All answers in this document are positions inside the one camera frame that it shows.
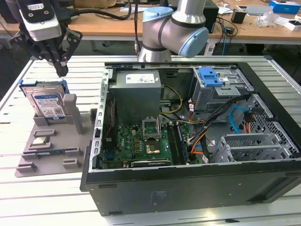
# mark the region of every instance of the blue hard drive label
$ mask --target blue hard drive label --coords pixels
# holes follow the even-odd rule
[[[60,105],[57,104],[57,95],[40,95],[34,96],[37,107],[43,112],[45,118],[50,120],[58,120],[65,118],[64,111]]]

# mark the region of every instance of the metal table surface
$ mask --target metal table surface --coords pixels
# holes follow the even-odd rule
[[[173,60],[189,62],[174,57]],[[301,87],[262,56],[199,56],[199,62],[248,62],[301,126]],[[133,56],[74,56],[66,76],[77,106],[88,112],[98,103],[104,62],[136,61]],[[0,225],[301,225],[301,185],[270,204],[102,217],[90,194],[79,190],[81,173],[16,178],[15,168],[33,127],[34,110],[19,90],[19,79],[57,81],[46,61],[30,61],[0,102]]]

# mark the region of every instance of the hard drive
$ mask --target hard drive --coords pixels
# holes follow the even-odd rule
[[[65,80],[52,82],[20,80],[19,87],[33,106],[35,117],[45,117],[51,122],[63,120],[70,114],[63,105],[63,97],[69,93]]]

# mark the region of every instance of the open computer tower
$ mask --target open computer tower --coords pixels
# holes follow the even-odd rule
[[[247,63],[111,63],[82,184],[103,216],[268,203],[300,134]]]

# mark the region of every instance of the blue box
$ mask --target blue box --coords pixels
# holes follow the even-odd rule
[[[300,5],[293,1],[271,1],[269,5],[274,7],[274,13],[297,14],[300,9]]]

